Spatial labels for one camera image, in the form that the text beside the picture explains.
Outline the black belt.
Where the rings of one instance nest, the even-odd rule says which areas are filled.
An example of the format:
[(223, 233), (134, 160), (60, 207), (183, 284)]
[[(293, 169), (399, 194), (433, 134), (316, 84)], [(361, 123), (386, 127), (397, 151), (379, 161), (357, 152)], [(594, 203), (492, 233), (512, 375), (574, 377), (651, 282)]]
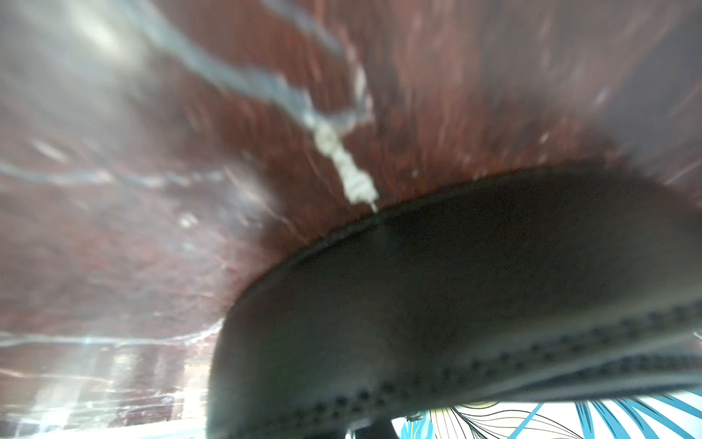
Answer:
[(208, 386), (210, 438), (342, 436), (469, 402), (701, 385), (701, 212), (636, 174), (536, 168), (355, 222), (252, 284)]

